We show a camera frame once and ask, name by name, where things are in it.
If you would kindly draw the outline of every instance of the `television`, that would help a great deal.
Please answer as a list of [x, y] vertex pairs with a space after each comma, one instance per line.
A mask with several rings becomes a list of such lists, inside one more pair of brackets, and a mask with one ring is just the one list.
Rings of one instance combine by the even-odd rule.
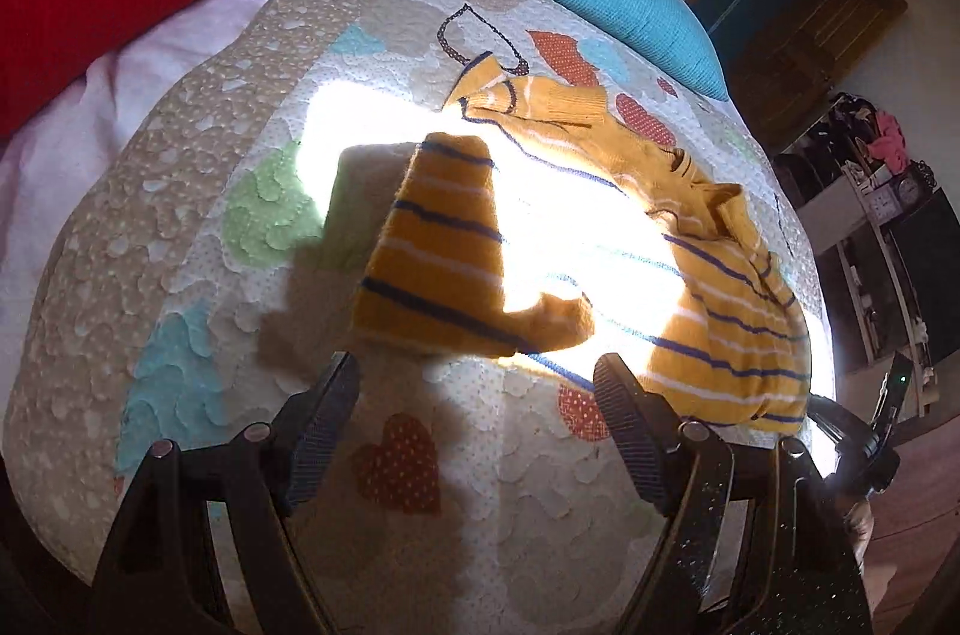
[[930, 362], [936, 365], [960, 348], [960, 221], [939, 189], [889, 231], [926, 324]]

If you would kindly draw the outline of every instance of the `bedspread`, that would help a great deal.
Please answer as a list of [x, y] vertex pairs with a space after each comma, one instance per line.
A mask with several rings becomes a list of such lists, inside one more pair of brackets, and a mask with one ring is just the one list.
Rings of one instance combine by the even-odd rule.
[[[448, 125], [440, 105], [485, 50], [515, 76], [604, 86], [624, 124], [744, 186], [808, 319], [813, 389], [832, 391], [808, 241], [735, 116], [549, 0], [271, 0], [163, 97], [51, 253], [4, 455], [61, 561], [90, 579], [152, 440], [198, 447], [269, 421], [349, 346], [360, 401], [289, 525], [339, 627], [610, 628], [662, 523], [589, 392], [522, 362], [414, 356], [347, 328], [414, 146]], [[418, 494], [373, 496], [395, 485], [376, 471], [402, 469], [405, 453]], [[227, 593], [243, 600], [226, 517], [211, 514]]]

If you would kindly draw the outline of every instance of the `yellow sweater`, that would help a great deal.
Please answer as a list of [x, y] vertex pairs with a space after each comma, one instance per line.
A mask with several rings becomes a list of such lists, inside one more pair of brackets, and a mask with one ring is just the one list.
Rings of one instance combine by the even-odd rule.
[[[656, 221], [673, 256], [658, 266], [681, 278], [682, 290], [656, 329], [635, 329], [629, 314], [594, 318], [583, 295], [542, 294], [525, 311], [505, 312], [496, 165], [478, 137], [433, 134], [411, 162], [368, 264], [357, 330], [424, 351], [525, 354], [528, 365], [590, 389], [589, 373], [544, 354], [584, 343], [602, 321], [649, 352], [635, 375], [680, 415], [798, 429], [809, 389], [805, 321], [740, 186], [710, 183], [682, 150], [638, 138], [608, 114], [603, 88], [508, 79], [488, 53], [467, 66], [445, 109], [496, 127], [531, 160], [620, 189]], [[637, 301], [658, 299], [642, 296], [640, 285]]]

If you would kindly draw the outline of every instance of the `heart applique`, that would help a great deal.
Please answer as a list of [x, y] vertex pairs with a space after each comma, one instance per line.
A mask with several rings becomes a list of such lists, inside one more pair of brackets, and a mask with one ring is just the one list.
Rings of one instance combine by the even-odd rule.
[[437, 448], [414, 416], [395, 413], [388, 418], [380, 445], [358, 448], [350, 465], [364, 499], [387, 510], [440, 514]]
[[560, 386], [557, 408], [566, 428], [579, 439], [595, 443], [610, 437], [610, 430], [607, 429], [592, 394], [570, 389], [569, 386]]
[[664, 78], [658, 77], [656, 78], [656, 85], [661, 87], [661, 89], [664, 90], [666, 94], [671, 95], [671, 97], [675, 97], [677, 95], [677, 89], [670, 85], [669, 80], [664, 80]]
[[577, 41], [565, 34], [527, 29], [536, 50], [550, 65], [551, 70], [571, 86], [599, 86], [597, 70], [588, 64], [577, 49]]
[[632, 129], [632, 132], [645, 140], [657, 145], [666, 145], [673, 148], [677, 144], [677, 138], [674, 136], [661, 121], [651, 116], [642, 106], [632, 97], [626, 94], [616, 95], [616, 111], [620, 114], [624, 124]]

